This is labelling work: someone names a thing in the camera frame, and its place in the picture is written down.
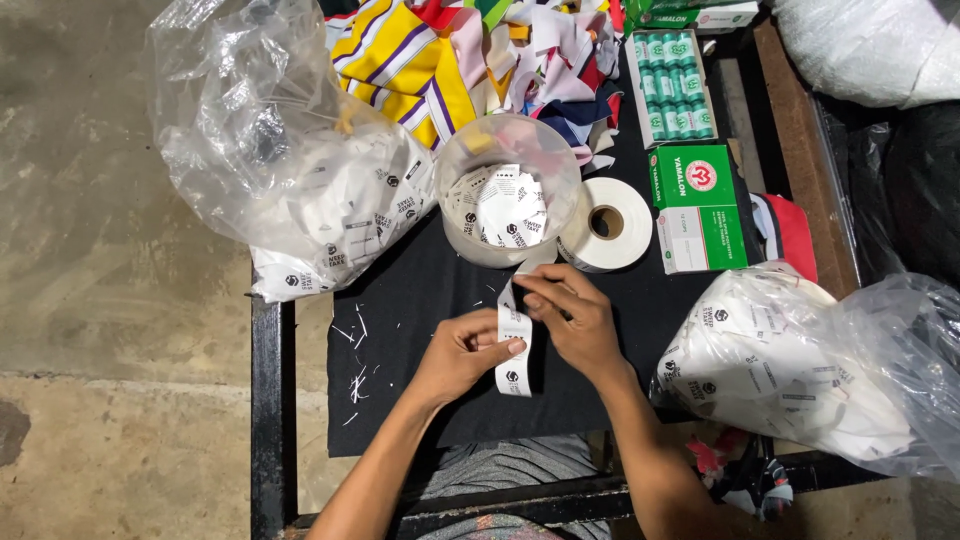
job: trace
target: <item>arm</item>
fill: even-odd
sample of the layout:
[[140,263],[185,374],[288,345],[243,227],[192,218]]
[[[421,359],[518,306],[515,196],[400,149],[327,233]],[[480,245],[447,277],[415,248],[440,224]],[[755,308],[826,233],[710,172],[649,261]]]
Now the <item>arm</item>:
[[440,323],[413,380],[307,532],[307,540],[384,537],[414,453],[433,417],[464,395],[487,370],[526,348],[520,339],[500,343],[496,339],[494,309]]
[[[560,355],[596,387],[610,415],[636,519],[649,540],[729,538],[703,484],[660,440],[660,421],[620,354],[610,300],[568,264],[543,264],[515,281]],[[558,311],[572,316],[567,320]]]

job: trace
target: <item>concrete floor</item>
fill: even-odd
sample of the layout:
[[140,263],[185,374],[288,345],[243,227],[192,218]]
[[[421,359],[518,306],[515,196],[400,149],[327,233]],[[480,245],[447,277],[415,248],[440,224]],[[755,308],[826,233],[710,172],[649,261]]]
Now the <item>concrete floor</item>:
[[[0,0],[0,540],[249,534],[250,262],[152,149],[137,57],[164,4]],[[297,310],[308,512],[354,460],[325,454],[329,300]],[[957,502],[895,479],[781,524],[729,510],[750,537],[910,540]]]

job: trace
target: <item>clear plastic cylinder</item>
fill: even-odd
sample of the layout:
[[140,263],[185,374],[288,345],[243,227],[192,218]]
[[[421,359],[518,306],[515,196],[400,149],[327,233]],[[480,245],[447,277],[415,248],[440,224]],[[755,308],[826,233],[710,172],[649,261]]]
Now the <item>clear plastic cylinder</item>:
[[[447,193],[462,176],[479,167],[517,163],[543,188],[546,226],[543,241],[528,248],[501,248],[466,234],[462,220],[452,216]],[[444,217],[446,239],[461,257],[488,268],[523,262],[532,250],[556,242],[577,207],[580,167],[570,145],[556,131],[520,114],[483,116],[457,131],[444,145],[434,169],[437,200]]]

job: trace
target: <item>hand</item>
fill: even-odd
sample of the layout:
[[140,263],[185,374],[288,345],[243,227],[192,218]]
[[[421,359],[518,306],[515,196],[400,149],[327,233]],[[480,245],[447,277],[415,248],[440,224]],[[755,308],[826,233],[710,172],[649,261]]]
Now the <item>hand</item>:
[[[626,363],[613,327],[610,300],[569,264],[541,264],[514,281],[533,291],[523,297],[530,317],[542,321],[560,356],[593,385],[619,376]],[[559,309],[573,318],[567,321]]]
[[406,392],[437,408],[463,396],[489,369],[527,348],[519,338],[496,339],[496,309],[441,321]]

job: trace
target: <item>red circular logo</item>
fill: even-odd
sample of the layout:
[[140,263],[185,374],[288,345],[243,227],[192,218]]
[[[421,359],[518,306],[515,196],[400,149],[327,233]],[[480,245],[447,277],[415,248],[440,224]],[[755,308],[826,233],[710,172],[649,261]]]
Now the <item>red circular logo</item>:
[[717,185],[717,171],[706,161],[691,161],[686,166],[686,182],[697,191],[710,191]]

